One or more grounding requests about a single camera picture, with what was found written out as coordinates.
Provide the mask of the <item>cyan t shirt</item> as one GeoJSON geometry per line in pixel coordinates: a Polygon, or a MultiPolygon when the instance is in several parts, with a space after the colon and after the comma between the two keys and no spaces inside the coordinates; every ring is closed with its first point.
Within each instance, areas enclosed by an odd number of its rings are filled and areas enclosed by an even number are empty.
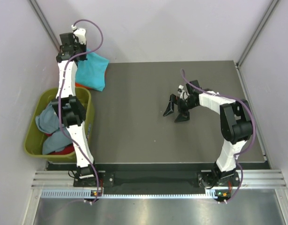
{"type": "Polygon", "coordinates": [[[105,72],[110,61],[95,52],[86,56],[87,60],[78,62],[75,82],[87,86],[88,89],[102,92],[105,88],[105,72]]]}

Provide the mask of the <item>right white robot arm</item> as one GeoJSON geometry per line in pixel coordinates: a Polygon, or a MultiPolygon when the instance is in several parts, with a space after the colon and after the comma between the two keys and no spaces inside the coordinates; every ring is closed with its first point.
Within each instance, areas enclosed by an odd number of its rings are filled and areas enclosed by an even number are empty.
{"type": "Polygon", "coordinates": [[[198,80],[190,81],[185,86],[179,85],[177,94],[171,94],[163,116],[166,117],[177,108],[176,123],[189,121],[190,110],[202,106],[219,114],[223,145],[211,174],[201,178],[201,185],[208,188],[222,186],[235,175],[239,153],[253,134],[249,104],[246,100],[234,100],[221,97],[211,89],[202,89],[198,80]]]}

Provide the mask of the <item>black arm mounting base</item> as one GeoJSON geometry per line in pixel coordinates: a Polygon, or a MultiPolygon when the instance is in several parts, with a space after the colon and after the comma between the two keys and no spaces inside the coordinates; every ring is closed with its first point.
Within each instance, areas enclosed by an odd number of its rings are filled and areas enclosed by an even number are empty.
{"type": "Polygon", "coordinates": [[[165,183],[189,178],[197,182],[197,173],[210,172],[214,163],[97,163],[100,173],[114,174],[118,180],[131,183],[165,183]]]}

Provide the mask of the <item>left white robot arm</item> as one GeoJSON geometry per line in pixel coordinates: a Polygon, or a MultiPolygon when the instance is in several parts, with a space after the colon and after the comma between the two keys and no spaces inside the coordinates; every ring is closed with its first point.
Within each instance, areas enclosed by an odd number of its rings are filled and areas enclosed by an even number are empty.
{"type": "Polygon", "coordinates": [[[99,186],[100,174],[94,166],[94,158],[89,150],[86,137],[86,110],[75,93],[75,77],[78,62],[86,60],[87,41],[83,28],[60,35],[61,46],[56,61],[59,67],[59,87],[53,109],[59,119],[63,135],[72,141],[77,169],[74,175],[75,186],[99,186]]]}

